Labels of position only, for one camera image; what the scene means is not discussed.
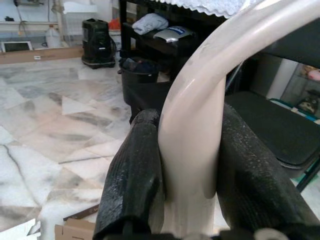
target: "marble floor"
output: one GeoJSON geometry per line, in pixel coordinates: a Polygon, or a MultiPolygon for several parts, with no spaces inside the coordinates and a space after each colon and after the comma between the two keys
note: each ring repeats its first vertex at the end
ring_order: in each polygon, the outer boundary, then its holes
{"type": "MultiPolygon", "coordinates": [[[[117,70],[79,58],[0,65],[0,232],[37,218],[40,239],[54,240],[55,224],[99,203],[130,128],[117,70]]],[[[302,195],[320,218],[320,179],[302,195]]],[[[218,201],[214,226],[227,227],[218,201]]]]}

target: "black vacuum cleaner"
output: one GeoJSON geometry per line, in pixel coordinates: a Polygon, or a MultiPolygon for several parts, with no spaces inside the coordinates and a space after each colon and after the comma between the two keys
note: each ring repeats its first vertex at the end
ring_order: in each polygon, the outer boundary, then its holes
{"type": "Polygon", "coordinates": [[[116,64],[116,44],[109,35],[106,21],[87,19],[82,22],[82,62],[92,69],[113,68],[116,64]]]}

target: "curved metal tube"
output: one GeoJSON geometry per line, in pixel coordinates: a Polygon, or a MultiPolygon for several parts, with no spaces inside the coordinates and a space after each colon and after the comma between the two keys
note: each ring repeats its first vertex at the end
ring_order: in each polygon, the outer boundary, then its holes
{"type": "Polygon", "coordinates": [[[265,0],[217,28],[176,77],[158,142],[167,186],[162,231],[213,233],[225,76],[240,62],[320,17],[320,0],[265,0]]]}

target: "white lace tablecloth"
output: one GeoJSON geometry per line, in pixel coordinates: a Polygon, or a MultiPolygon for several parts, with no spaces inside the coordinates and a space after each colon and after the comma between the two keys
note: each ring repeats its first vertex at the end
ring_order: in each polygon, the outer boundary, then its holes
{"type": "Polygon", "coordinates": [[[156,2],[177,5],[207,15],[230,18],[240,10],[261,0],[153,0],[156,2]]]}

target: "white plastic jug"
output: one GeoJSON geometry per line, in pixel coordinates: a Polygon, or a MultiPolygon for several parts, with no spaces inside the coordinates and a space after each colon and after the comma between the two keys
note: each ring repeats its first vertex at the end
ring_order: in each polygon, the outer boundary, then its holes
{"type": "Polygon", "coordinates": [[[45,32],[45,40],[48,48],[61,48],[60,33],[54,29],[53,25],[50,25],[49,29],[45,32]]]}

